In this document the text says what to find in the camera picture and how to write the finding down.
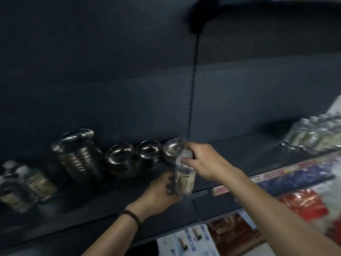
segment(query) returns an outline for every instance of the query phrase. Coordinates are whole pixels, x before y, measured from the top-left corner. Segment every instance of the forearm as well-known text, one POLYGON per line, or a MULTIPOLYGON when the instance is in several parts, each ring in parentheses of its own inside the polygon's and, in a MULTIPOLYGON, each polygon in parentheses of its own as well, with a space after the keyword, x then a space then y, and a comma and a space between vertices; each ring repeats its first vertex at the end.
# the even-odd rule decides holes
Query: forearm
MULTIPOLYGON (((147 218, 139 200, 126 207, 137 215, 140 221, 147 218)), ((138 225, 129 215, 121 215, 95 242, 83 256, 123 256, 137 232, 138 225)))
POLYGON ((276 255, 339 255, 339 247, 259 188, 239 169, 222 177, 276 255))

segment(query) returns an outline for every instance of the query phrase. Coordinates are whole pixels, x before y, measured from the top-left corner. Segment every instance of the person's left hand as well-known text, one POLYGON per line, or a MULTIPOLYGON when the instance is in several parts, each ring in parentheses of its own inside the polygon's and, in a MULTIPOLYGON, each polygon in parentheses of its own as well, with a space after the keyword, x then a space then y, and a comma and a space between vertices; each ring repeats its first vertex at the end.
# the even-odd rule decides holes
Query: person's left hand
POLYGON ((160 214, 170 205, 181 199, 179 195, 168 195, 166 185, 170 184, 169 177, 172 172, 164 172, 160 177, 153 180, 142 196, 126 207, 126 210, 136 214, 143 222, 147 217, 160 214))

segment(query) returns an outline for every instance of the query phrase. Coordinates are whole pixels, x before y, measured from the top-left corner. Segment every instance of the bracelet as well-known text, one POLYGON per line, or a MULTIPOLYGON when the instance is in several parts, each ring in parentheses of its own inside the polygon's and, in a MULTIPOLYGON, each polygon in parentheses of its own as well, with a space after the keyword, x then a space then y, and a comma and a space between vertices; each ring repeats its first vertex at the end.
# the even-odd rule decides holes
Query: bracelet
POLYGON ((123 214, 126 214, 126 215, 131 216, 131 218, 133 218, 133 219, 136 221, 137 225, 138 225, 139 228, 140 228, 140 226, 141 226, 141 221, 140 221, 140 219, 137 217, 137 215, 135 215, 133 212, 131 212, 131 211, 129 211, 129 210, 123 211, 121 215, 123 215, 123 214))

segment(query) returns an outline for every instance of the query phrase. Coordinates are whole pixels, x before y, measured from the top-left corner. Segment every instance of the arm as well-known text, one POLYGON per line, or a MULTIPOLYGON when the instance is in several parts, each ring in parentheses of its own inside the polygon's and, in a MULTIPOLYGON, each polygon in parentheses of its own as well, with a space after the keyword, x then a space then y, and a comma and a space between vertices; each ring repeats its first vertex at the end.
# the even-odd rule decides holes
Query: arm
MULTIPOLYGON (((142 196, 126 207, 141 222, 147 217, 163 212, 180 200, 177 195, 167 195, 172 173, 166 172, 152 181, 142 196)), ((129 215, 121 215, 83 254, 83 256, 123 256, 133 240, 138 225, 129 215)))
POLYGON ((208 144, 189 142, 196 159, 183 158, 199 175, 221 182, 238 199, 278 256, 341 255, 341 249, 233 167, 208 144))

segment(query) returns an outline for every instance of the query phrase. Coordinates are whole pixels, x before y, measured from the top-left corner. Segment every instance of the metal container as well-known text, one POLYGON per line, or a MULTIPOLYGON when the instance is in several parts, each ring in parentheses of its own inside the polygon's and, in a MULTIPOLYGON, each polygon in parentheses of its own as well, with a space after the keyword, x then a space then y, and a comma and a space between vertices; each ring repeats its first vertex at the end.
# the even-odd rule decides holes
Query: metal container
POLYGON ((185 149, 186 138, 175 137, 163 145, 163 157, 167 162, 175 163, 176 159, 181 155, 185 149))
POLYGON ((162 145, 157 141, 143 141, 136 146, 139 168, 154 168, 160 160, 162 145))
POLYGON ((68 174, 87 184, 104 179, 104 156, 93 142, 93 130, 76 129, 60 136, 51 146, 68 174))
POLYGON ((138 174, 134 146, 121 143, 112 146, 105 154, 109 173, 118 178, 132 178, 138 174))

